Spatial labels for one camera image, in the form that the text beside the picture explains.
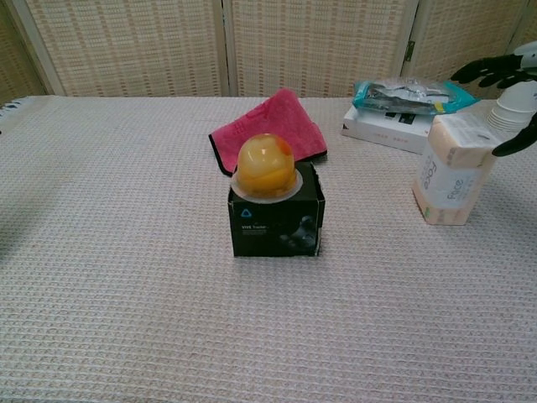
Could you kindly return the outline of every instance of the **robotic hand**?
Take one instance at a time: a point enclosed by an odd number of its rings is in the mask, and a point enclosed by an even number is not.
[[[537,81],[537,41],[519,46],[512,55],[474,60],[457,71],[451,79],[466,84],[479,77],[484,77],[479,82],[480,87],[497,83],[497,88],[508,88],[521,81]],[[537,113],[528,127],[522,129],[513,139],[496,147],[493,154],[497,157],[511,155],[526,149],[535,141]]]

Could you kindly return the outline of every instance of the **table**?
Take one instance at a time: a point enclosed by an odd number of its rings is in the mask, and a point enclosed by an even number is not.
[[[234,258],[207,134],[261,98],[30,97],[0,120],[0,398],[537,401],[537,146],[466,226],[419,156],[328,144],[317,258]]]

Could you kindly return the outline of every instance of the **black box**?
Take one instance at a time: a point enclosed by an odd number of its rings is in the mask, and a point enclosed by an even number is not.
[[[291,198],[257,204],[230,189],[227,204],[235,256],[316,256],[325,197],[311,162],[297,162],[303,185]]]

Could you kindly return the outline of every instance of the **pink towel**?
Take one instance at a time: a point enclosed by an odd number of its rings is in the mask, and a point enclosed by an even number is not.
[[[232,175],[238,152],[244,142],[256,134],[272,133],[285,139],[293,149],[295,161],[326,154],[326,143],[317,125],[311,122],[298,97],[281,89],[235,122],[209,135],[218,165]]]

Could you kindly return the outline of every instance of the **orange ball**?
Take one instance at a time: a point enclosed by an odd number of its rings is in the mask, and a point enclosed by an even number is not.
[[[289,143],[275,134],[253,136],[241,147],[237,183],[253,197],[277,197],[295,187],[295,158]]]

